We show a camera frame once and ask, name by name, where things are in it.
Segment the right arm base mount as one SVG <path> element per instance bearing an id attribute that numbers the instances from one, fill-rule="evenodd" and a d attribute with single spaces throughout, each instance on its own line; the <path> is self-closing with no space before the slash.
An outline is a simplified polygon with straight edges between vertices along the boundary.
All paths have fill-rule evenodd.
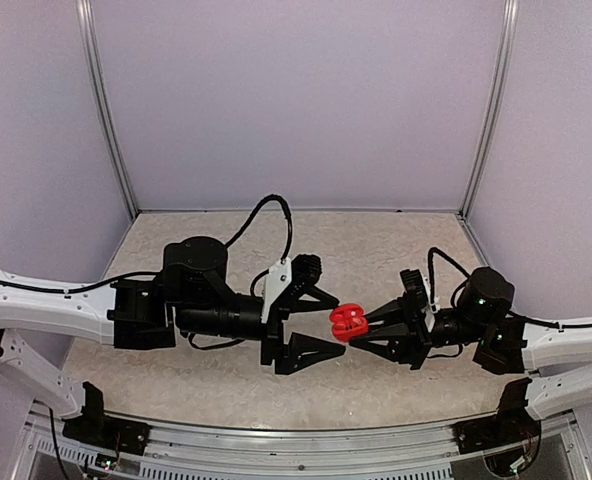
<path id="1" fill-rule="evenodd" d="M 509 382 L 492 414 L 456 422 L 452 431 L 459 453 L 494 449 L 539 436 L 541 421 L 526 410 L 527 387 L 531 382 L 529 378 Z"/>

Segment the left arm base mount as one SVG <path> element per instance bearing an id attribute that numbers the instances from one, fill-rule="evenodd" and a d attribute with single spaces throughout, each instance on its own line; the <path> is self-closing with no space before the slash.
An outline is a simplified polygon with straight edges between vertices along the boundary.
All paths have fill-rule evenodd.
<path id="1" fill-rule="evenodd" d="M 63 435 L 117 454 L 142 456 L 150 437 L 147 423 L 105 413 L 102 391 L 92 383 L 82 383 L 84 403 L 79 414 L 64 421 Z"/>

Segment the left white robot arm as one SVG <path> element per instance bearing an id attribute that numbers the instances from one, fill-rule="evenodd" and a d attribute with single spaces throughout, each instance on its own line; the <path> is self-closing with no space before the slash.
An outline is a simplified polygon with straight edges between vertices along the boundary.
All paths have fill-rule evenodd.
<path id="1" fill-rule="evenodd" d="M 72 381 L 29 347 L 23 331 L 82 338 L 118 350 L 171 349 L 178 336 L 256 341 L 260 362 L 290 375 L 343 355 L 342 345 L 286 334 L 292 314 L 327 311 L 338 300 L 321 290 L 313 254 L 282 257 L 259 275 L 260 295 L 227 283 L 228 248 L 195 236 L 167 245 L 159 271 L 137 271 L 92 284 L 19 277 L 0 269 L 0 374 L 19 384 L 97 445 L 116 434 L 102 392 Z"/>

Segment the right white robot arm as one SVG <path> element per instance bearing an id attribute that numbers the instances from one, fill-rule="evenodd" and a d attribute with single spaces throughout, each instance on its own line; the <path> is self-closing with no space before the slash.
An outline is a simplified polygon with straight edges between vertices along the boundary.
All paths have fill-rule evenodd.
<path id="1" fill-rule="evenodd" d="M 366 313 L 347 306 L 331 315 L 334 336 L 391 362 L 419 369 L 433 349 L 475 345 L 474 363 L 514 375 L 487 433 L 511 442 L 534 420 L 592 403 L 592 317 L 531 319 L 512 310 L 514 286 L 490 267 L 467 275 L 448 308 L 435 299 L 432 277 L 400 273 L 402 296 Z"/>

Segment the red earbud charging case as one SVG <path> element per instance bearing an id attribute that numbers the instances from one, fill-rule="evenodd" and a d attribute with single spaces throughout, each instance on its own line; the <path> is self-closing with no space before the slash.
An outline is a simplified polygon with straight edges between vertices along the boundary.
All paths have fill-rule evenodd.
<path id="1" fill-rule="evenodd" d="M 343 304 L 329 315 L 331 332 L 336 340 L 349 343 L 353 338 L 366 334 L 369 323 L 364 309 L 355 303 Z"/>

